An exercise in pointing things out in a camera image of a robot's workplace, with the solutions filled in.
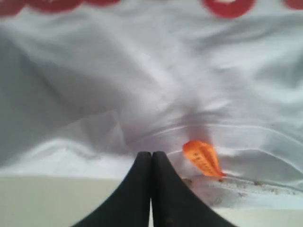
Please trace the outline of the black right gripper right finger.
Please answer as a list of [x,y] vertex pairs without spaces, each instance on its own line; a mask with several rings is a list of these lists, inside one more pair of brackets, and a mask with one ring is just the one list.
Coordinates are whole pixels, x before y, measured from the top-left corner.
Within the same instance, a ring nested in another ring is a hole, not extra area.
[[152,154],[151,203],[155,227],[233,227],[185,185],[166,154]]

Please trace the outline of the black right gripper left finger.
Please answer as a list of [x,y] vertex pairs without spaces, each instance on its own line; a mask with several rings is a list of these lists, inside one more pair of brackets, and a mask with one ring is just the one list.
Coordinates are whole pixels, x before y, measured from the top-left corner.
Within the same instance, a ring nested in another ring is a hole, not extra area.
[[116,190],[75,227],[147,227],[150,216],[152,156],[139,152]]

